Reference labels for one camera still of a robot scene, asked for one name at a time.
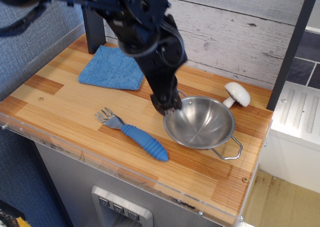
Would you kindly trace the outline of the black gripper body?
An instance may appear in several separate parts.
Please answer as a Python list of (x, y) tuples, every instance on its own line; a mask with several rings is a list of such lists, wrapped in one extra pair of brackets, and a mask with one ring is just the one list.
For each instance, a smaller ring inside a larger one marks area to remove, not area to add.
[(182, 36), (171, 14), (160, 24), (159, 39), (155, 50), (135, 60), (144, 74), (157, 100), (166, 107), (172, 93), (177, 91), (176, 71), (188, 58)]

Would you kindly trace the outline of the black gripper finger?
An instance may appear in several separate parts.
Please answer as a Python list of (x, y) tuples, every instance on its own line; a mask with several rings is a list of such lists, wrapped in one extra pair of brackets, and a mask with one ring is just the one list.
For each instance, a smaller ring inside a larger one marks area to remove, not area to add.
[(175, 90), (166, 107), (166, 114), (173, 114), (177, 110), (180, 110), (182, 108), (182, 100), (180, 98), (180, 94), (177, 90)]
[(150, 95), (151, 102), (153, 104), (153, 107), (155, 110), (161, 114), (162, 116), (166, 115), (166, 109), (165, 107), (157, 100), (156, 96), (154, 94)]

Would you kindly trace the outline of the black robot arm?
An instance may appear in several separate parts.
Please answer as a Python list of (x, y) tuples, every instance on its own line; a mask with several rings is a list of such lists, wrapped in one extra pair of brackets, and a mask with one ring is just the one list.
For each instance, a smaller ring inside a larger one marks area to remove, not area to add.
[[(32, 6), (0, 35), (11, 37), (26, 31), (46, 10), (50, 0), (1, 0), (15, 7)], [(134, 58), (152, 89), (151, 101), (162, 115), (182, 108), (177, 89), (177, 69), (187, 61), (184, 41), (174, 18), (166, 14), (168, 0), (59, 0), (94, 11), (114, 32), (122, 52)]]

